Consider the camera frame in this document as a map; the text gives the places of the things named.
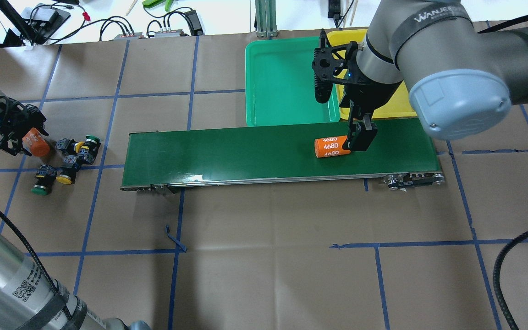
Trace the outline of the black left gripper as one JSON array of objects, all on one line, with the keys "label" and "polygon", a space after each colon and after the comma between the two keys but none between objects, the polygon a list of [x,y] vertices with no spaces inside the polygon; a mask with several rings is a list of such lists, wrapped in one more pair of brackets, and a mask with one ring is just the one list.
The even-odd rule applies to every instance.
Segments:
[{"label": "black left gripper", "polygon": [[7,96],[0,96],[0,151],[16,156],[19,153],[32,156],[24,148],[22,139],[31,129],[44,136],[46,117],[37,106],[23,104]]}]

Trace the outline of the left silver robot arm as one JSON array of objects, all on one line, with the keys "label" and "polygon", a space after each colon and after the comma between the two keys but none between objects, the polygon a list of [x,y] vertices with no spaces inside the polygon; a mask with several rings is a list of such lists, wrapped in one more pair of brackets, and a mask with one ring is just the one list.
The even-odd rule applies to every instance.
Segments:
[{"label": "left silver robot arm", "polygon": [[[0,91],[0,151],[32,155],[23,138],[31,129],[46,135],[38,107]],[[0,211],[0,330],[148,330],[136,321],[99,318],[46,271],[32,246]]]}]

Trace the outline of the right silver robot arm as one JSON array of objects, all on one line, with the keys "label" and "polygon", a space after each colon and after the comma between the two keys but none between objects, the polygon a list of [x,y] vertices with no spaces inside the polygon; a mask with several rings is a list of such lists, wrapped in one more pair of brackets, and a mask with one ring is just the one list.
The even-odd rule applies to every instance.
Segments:
[{"label": "right silver robot arm", "polygon": [[458,0],[383,0],[364,39],[313,51],[315,98],[344,86],[349,106],[343,148],[365,152],[377,135],[373,113],[404,83],[427,135],[457,140],[503,121],[528,103],[528,16],[475,31]]}]

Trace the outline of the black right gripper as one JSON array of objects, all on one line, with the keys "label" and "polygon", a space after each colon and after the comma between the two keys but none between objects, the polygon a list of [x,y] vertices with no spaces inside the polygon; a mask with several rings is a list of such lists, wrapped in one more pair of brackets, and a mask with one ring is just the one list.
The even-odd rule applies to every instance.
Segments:
[{"label": "black right gripper", "polygon": [[[331,47],[326,30],[322,29],[319,45],[313,50],[312,70],[314,95],[318,103],[329,101],[334,84],[364,84],[363,77],[378,84],[400,84],[402,76],[388,55],[376,50],[367,33],[361,43],[350,42],[346,47]],[[348,117],[347,149],[352,152],[366,152],[377,135],[378,128],[372,121],[371,110],[362,110],[358,104],[350,105]]]}]

